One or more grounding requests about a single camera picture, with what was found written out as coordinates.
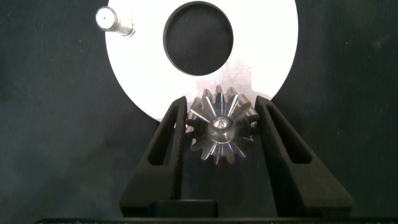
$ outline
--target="dark green background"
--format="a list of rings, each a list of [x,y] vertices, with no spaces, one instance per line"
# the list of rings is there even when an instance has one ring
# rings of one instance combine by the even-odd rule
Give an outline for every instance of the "dark green background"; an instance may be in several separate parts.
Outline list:
[[[106,3],[0,1],[0,223],[121,217],[158,122],[113,75],[94,17]],[[352,217],[397,217],[398,1],[297,10],[273,102],[352,194]]]

